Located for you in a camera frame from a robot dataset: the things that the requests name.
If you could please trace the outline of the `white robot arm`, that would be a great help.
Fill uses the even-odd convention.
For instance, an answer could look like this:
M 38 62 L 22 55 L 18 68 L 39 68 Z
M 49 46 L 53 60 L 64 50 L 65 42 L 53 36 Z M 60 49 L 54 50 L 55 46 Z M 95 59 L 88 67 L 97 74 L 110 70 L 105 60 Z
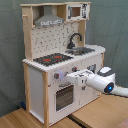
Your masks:
M 83 69 L 66 75 L 66 80 L 77 86 L 87 85 L 104 93 L 128 98 L 128 88 L 115 84 L 115 74 L 109 67 L 101 68 L 97 73 Z

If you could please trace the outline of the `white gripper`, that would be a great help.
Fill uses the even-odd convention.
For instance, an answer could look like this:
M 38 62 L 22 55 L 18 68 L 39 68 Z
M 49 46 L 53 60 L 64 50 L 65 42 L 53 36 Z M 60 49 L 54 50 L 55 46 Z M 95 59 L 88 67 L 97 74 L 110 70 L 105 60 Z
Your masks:
M 87 79 L 93 72 L 87 69 L 79 70 L 66 75 L 66 80 L 70 82 L 72 85 L 76 85 L 79 87 L 87 85 Z

